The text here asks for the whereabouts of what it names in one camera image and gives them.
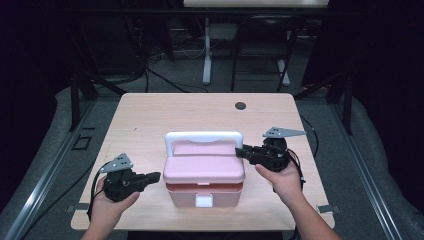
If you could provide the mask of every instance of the gray carpet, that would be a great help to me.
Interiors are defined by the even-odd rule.
[[[195,85],[207,89],[209,92],[229,92],[231,77],[231,60],[229,58],[230,42],[220,42],[214,50],[212,83],[209,86],[201,84],[203,74],[203,57],[189,59],[183,54],[177,54],[175,62],[163,58],[151,68],[167,77],[171,81],[188,85]],[[289,76],[292,81],[290,87],[283,92],[296,94],[301,91],[300,82],[313,44],[307,41],[298,41],[293,61],[289,67]],[[146,79],[122,84],[120,87],[129,92],[144,92]],[[184,89],[192,92],[202,92],[200,88]],[[236,92],[275,92],[277,82],[264,84],[261,82],[243,82],[237,84]],[[71,186],[78,177],[90,166],[96,158],[107,128],[117,107],[119,97],[104,87],[97,86],[101,97],[94,103],[82,102],[88,106],[87,118],[82,123],[76,136],[89,137],[91,141],[86,150],[69,149],[64,155],[64,163],[56,176],[41,207],[40,214],[62,192]],[[163,80],[150,75],[149,92],[176,92],[175,88],[164,83]],[[337,116],[332,112],[322,98],[325,90],[318,92],[312,98],[297,101],[300,114],[314,127],[318,134],[319,149],[316,163],[330,204],[340,207],[342,212],[334,215],[336,220],[335,231],[343,239],[386,239],[386,234],[369,200],[363,182],[358,177],[357,167],[354,164],[352,152],[344,139],[344,135],[337,127]],[[70,126],[70,97],[69,89],[57,94],[58,109],[51,128],[35,157],[25,179],[16,191],[9,205],[1,213],[0,238],[5,239],[10,227],[24,207],[32,190],[44,173],[47,166],[54,161],[60,151],[62,143],[68,137]],[[317,141],[311,128],[305,123],[311,149],[314,150]],[[395,182],[387,172],[387,161],[384,148],[366,111],[357,101],[353,104],[352,130],[354,139],[366,161],[370,172],[387,203],[393,216],[393,221],[404,239],[423,239],[424,221],[401,195]],[[70,227],[71,213],[64,210],[68,205],[78,202],[88,176],[85,176],[72,190],[58,201],[34,226],[26,239],[79,239],[83,232],[75,231]],[[115,231],[110,239],[126,239],[126,232]]]

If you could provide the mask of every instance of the human arm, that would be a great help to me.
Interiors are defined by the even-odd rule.
[[[302,239],[340,239],[306,200],[301,190],[299,173],[293,162],[281,172],[269,171],[259,164],[255,168],[262,177],[272,183],[281,201],[289,208]]]
[[[93,200],[91,222],[82,239],[107,239],[118,224],[122,213],[137,201],[140,192],[134,192],[120,202],[114,202],[106,197],[103,189],[105,177],[97,183],[97,196]]]

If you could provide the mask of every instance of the table top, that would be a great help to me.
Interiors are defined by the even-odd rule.
[[[326,8],[329,0],[184,0],[185,7]]]
[[[235,107],[246,104],[244,110]],[[166,161],[164,137],[172,131],[237,131],[244,144],[262,145],[271,127],[303,130],[294,99],[281,93],[128,93],[112,119],[80,202],[89,203],[90,189],[100,167],[125,152],[137,174],[162,172]],[[312,206],[327,205],[327,197],[305,135],[286,138],[298,155],[306,180],[304,194]],[[124,212],[115,229],[150,231],[280,231],[294,229],[288,208],[271,184],[244,160],[246,179],[236,207],[175,207],[161,180],[149,185]],[[334,227],[331,214],[323,219]],[[88,227],[86,211],[77,210],[74,229]]]

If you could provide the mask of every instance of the white handle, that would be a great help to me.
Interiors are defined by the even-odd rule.
[[[228,131],[198,131],[198,132],[170,132],[165,136],[166,153],[172,157],[172,142],[189,140],[192,142],[215,142],[218,140],[234,140],[237,148],[243,148],[243,136],[239,132]]]

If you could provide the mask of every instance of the metal track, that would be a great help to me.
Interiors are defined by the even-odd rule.
[[[78,138],[78,131],[84,123],[84,120],[87,119],[94,105],[95,102],[92,101],[88,101],[84,105],[84,108],[81,111],[80,123],[76,126],[73,132],[68,133],[66,136],[55,159],[41,176],[12,227],[9,229],[9,232],[6,235],[6,239],[20,239],[27,231],[47,193],[53,185],[53,182],[65,161],[67,152],[72,147],[72,143]]]
[[[349,135],[343,126],[340,109],[334,104],[330,104],[329,106],[331,112],[333,113],[333,117],[336,119],[338,127],[340,128],[340,132],[342,133],[343,137],[349,145],[350,150],[352,151],[356,170],[358,171],[359,177],[362,181],[362,184],[364,185],[365,191],[368,194],[368,198],[370,199],[370,202],[374,208],[378,220],[380,221],[383,231],[387,236],[387,239],[402,239],[402,236],[400,235],[393,221],[393,218],[390,215],[389,209],[387,208],[386,203],[384,202],[384,199],[381,196],[374,182],[374,179],[368,170],[367,164],[365,163],[353,136]]]

